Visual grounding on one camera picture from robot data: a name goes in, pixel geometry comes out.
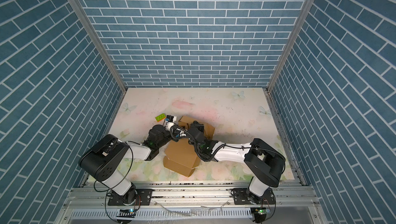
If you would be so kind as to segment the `brown cardboard box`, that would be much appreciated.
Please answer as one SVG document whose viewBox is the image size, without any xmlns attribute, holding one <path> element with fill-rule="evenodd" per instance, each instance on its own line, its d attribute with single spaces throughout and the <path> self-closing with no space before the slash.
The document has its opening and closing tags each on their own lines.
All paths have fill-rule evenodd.
<svg viewBox="0 0 396 224">
<path fill-rule="evenodd" d="M 194 121 L 196 120 L 191 117 L 182 116 L 178 121 L 178 125 L 188 130 Z M 212 139 L 215 128 L 208 123 L 198 120 L 197 122 L 204 125 L 204 136 L 208 139 Z M 187 138 L 182 138 L 178 142 L 171 140 L 168 143 L 165 149 L 165 157 L 163 159 L 163 165 L 166 169 L 176 172 L 179 176 L 189 178 L 200 163 L 201 159 L 194 151 L 193 145 L 188 143 Z"/>
</svg>

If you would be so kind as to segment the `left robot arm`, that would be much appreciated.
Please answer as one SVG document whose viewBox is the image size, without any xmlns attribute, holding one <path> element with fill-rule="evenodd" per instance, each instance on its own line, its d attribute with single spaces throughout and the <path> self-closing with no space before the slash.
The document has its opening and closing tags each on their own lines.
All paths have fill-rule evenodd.
<svg viewBox="0 0 396 224">
<path fill-rule="evenodd" d="M 151 161 L 170 140 L 170 132 L 162 125 L 155 125 L 142 144 L 122 142 L 108 134 L 82 155 L 78 165 L 108 187 L 110 195 L 122 205 L 135 204 L 139 200 L 136 187 L 118 171 L 119 164 L 124 159 Z"/>
</svg>

